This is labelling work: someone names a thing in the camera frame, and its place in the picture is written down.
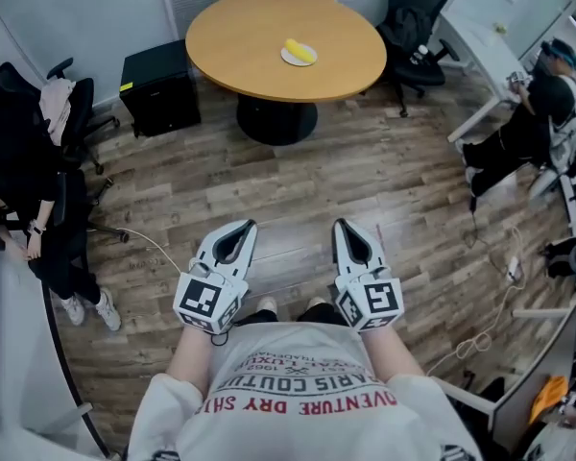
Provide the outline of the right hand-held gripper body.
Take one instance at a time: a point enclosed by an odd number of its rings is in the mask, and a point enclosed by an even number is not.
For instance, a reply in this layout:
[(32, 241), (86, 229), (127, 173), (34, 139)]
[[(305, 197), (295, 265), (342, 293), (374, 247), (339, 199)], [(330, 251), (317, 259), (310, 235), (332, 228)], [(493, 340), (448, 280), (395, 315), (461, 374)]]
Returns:
[(338, 276), (334, 299), (348, 325), (357, 332), (384, 328), (404, 314), (400, 281), (389, 267), (378, 267), (359, 276)]

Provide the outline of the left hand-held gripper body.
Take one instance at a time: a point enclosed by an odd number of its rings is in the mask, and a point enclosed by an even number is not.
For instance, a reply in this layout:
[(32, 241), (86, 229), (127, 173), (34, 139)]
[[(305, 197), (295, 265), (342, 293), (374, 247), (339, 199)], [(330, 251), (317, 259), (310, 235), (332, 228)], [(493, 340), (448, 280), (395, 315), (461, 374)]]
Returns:
[(244, 280), (192, 259), (189, 270), (180, 273), (173, 310), (184, 325), (220, 335), (228, 330), (248, 290)]

